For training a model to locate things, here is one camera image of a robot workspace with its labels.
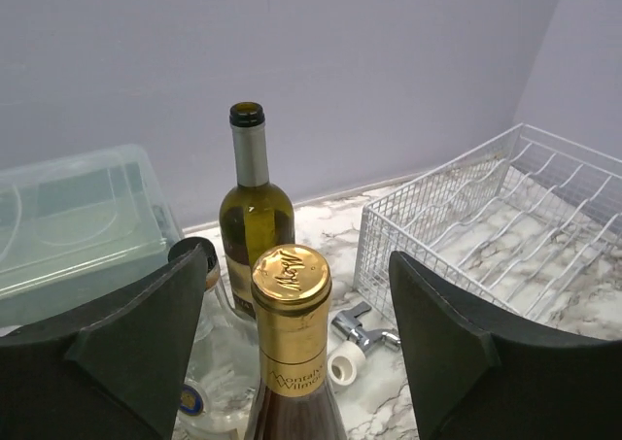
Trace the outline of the clear glass wine bottle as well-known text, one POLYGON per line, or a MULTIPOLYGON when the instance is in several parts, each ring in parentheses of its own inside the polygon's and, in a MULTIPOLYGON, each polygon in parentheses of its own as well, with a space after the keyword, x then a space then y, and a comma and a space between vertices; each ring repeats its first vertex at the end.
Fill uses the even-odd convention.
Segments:
POLYGON ((207 259, 206 289, 178 418, 189 439, 242 439, 259 381, 257 329, 230 305, 210 240, 182 239, 168 259, 197 247, 207 259))

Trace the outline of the red bottle gold foil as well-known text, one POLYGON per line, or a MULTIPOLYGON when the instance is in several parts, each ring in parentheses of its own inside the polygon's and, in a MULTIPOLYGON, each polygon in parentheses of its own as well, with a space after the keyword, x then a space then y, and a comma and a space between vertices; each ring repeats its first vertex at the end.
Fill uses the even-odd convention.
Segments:
POLYGON ((328 378, 328 262, 297 244, 262 254, 251 292, 259 331, 259 387, 247 439, 345 439, 328 378))

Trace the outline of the dark green brown-label wine bottle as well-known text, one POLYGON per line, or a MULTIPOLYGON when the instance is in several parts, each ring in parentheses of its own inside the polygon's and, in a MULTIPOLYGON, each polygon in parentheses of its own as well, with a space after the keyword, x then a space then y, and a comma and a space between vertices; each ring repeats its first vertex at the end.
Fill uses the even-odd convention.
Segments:
POLYGON ((294 207, 269 179, 261 104, 232 105, 229 123, 237 185, 221 204, 219 224, 234 307, 252 319, 252 267, 267 250, 295 241, 294 207))

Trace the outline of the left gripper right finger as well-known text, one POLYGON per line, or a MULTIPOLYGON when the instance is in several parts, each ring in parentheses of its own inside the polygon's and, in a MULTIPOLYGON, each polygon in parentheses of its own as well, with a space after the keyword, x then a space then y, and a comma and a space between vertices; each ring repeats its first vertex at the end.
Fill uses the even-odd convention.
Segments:
POLYGON ((420 438, 620 438, 620 341, 524 319, 405 252, 389 275, 420 438))

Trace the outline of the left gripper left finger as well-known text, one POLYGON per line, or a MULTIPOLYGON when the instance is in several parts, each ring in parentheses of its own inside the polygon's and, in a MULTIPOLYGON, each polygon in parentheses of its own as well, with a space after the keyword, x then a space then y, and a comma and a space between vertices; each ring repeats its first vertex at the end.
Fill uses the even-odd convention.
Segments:
POLYGON ((169 439, 200 314, 199 248, 1 339, 4 439, 169 439))

